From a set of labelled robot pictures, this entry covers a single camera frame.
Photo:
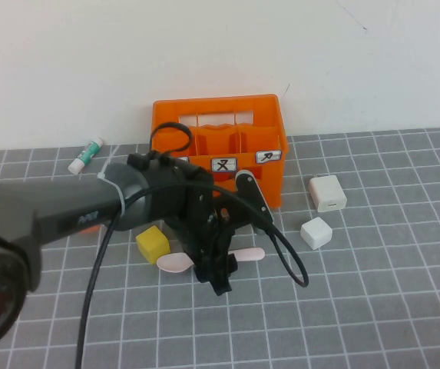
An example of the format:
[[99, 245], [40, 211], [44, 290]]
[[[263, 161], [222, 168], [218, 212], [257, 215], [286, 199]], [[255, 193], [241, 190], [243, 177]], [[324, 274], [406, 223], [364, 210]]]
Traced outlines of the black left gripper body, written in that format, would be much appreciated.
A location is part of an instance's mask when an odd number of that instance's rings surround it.
[[[184, 243], [184, 251], [165, 256], [166, 271], [185, 271], [195, 265], [195, 239], [201, 233], [241, 228], [251, 222], [248, 210], [237, 200], [225, 194], [214, 197], [208, 190], [193, 189], [187, 200], [184, 214], [167, 219], [167, 224]], [[253, 260], [253, 249], [230, 251], [238, 263]]]

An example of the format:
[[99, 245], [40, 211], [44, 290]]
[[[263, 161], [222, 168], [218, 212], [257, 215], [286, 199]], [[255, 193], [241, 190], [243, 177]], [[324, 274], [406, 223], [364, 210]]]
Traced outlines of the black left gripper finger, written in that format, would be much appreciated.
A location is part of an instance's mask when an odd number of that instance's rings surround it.
[[230, 276], [238, 270], [238, 261], [230, 253], [234, 230], [221, 231], [213, 241], [210, 252], [210, 284], [217, 296], [232, 291]]
[[201, 283], [210, 283], [213, 278], [213, 262], [216, 257], [217, 232], [199, 234], [195, 239], [196, 276]]

